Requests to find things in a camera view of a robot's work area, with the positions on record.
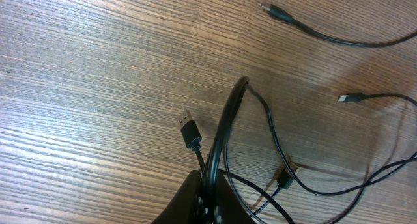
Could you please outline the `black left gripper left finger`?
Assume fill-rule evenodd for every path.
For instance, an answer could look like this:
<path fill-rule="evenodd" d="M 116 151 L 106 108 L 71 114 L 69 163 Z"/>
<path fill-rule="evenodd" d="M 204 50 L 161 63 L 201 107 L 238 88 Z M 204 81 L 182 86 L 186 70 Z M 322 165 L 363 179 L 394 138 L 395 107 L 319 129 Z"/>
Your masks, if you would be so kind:
<path fill-rule="evenodd" d="M 201 174 L 193 170 L 152 224 L 190 224 L 197 219 Z"/>

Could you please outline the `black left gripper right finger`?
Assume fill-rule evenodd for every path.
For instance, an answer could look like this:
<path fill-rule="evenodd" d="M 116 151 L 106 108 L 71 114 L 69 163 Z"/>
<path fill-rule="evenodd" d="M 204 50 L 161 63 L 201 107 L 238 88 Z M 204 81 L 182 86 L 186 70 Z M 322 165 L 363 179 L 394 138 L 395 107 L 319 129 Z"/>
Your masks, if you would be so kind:
<path fill-rule="evenodd" d="M 216 184 L 216 209 L 214 222 L 217 224 L 255 224 L 255 221 L 239 203 L 223 173 L 218 173 Z"/>

